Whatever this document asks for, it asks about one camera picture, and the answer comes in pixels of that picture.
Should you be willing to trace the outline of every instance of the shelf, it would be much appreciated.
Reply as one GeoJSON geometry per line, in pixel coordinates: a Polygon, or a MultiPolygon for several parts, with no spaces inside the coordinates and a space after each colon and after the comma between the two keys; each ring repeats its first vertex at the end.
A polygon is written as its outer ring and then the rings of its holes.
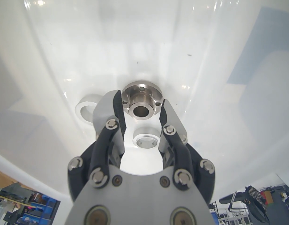
{"type": "Polygon", "coordinates": [[[32,214],[29,214],[29,213],[24,213],[24,215],[32,216],[32,217],[35,217],[35,218],[39,218],[39,219],[40,219],[40,216],[32,215],[32,214]]]}
{"type": "Polygon", "coordinates": [[[33,204],[35,206],[46,207],[45,204],[41,204],[41,203],[31,202],[31,204],[33,204]]]}

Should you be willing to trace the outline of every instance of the white curved surface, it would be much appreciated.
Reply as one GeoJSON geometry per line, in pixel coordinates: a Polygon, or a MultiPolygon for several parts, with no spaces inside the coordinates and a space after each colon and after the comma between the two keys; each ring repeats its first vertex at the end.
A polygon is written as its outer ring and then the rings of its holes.
{"type": "MultiPolygon", "coordinates": [[[[215,200],[289,173],[289,0],[0,0],[0,169],[68,197],[66,165],[95,140],[76,104],[139,79],[215,164],[215,200]]],[[[159,171],[132,143],[158,116],[126,123],[122,169],[159,171]]]]}

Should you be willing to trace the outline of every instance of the black chair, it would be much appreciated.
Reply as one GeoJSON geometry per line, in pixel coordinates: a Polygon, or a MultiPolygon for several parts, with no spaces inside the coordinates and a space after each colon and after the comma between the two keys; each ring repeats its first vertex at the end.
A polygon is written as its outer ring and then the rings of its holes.
{"type": "Polygon", "coordinates": [[[239,212],[239,209],[234,209],[232,207],[233,203],[237,201],[243,202],[247,206],[252,216],[254,216],[259,222],[270,223],[266,215],[266,199],[262,197],[262,195],[258,192],[256,188],[250,185],[249,187],[245,188],[245,192],[235,192],[234,194],[231,194],[219,200],[221,204],[230,203],[228,208],[230,212],[239,212]]]}

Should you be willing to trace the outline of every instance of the screw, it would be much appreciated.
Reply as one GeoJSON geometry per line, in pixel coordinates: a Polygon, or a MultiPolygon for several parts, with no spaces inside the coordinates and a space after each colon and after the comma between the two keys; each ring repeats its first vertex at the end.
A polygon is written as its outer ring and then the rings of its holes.
{"type": "Polygon", "coordinates": [[[170,185],[170,180],[169,180],[169,178],[166,177],[166,176],[162,176],[162,177],[160,178],[160,185],[161,185],[162,187],[164,187],[164,188],[169,187],[169,185],[170,185]]]}
{"type": "Polygon", "coordinates": [[[83,224],[110,224],[110,212],[105,206],[94,206],[86,214],[83,224]]]}
{"type": "Polygon", "coordinates": [[[213,174],[215,172],[215,167],[213,163],[207,159],[202,159],[200,161],[200,167],[208,171],[209,174],[213,174]]]}
{"type": "Polygon", "coordinates": [[[123,182],[123,178],[120,175],[116,175],[112,179],[112,184],[114,186],[120,186],[123,182]]]}
{"type": "Polygon", "coordinates": [[[172,125],[167,126],[166,128],[163,129],[163,131],[165,134],[169,136],[172,136],[176,133],[176,129],[172,125]]]}
{"type": "Polygon", "coordinates": [[[190,181],[190,177],[188,176],[188,174],[187,173],[180,173],[179,174],[179,181],[180,181],[180,183],[182,184],[182,185],[186,185],[186,184],[188,184],[189,183],[189,181],[190,181]]]}
{"type": "Polygon", "coordinates": [[[75,168],[79,168],[83,165],[83,159],[81,157],[75,157],[71,159],[71,161],[68,164],[68,170],[71,171],[75,168]]]}
{"type": "Polygon", "coordinates": [[[180,138],[181,138],[183,144],[187,143],[187,137],[185,135],[182,135],[180,138]]]}
{"type": "Polygon", "coordinates": [[[172,126],[166,127],[166,132],[171,134],[174,131],[174,128],[172,126]]]}
{"type": "Polygon", "coordinates": [[[117,125],[116,125],[116,120],[115,119],[110,119],[107,121],[106,123],[106,128],[108,130],[114,130],[117,128],[117,125]]]}
{"type": "Polygon", "coordinates": [[[196,225],[193,213],[184,207],[176,208],[170,215],[172,225],[196,225]]]}
{"type": "Polygon", "coordinates": [[[192,176],[186,169],[176,170],[174,174],[174,180],[176,183],[187,185],[188,188],[190,188],[193,183],[192,176]]]}
{"type": "Polygon", "coordinates": [[[97,184],[102,182],[103,178],[104,178],[104,173],[102,171],[96,172],[92,177],[93,181],[97,184]]]}

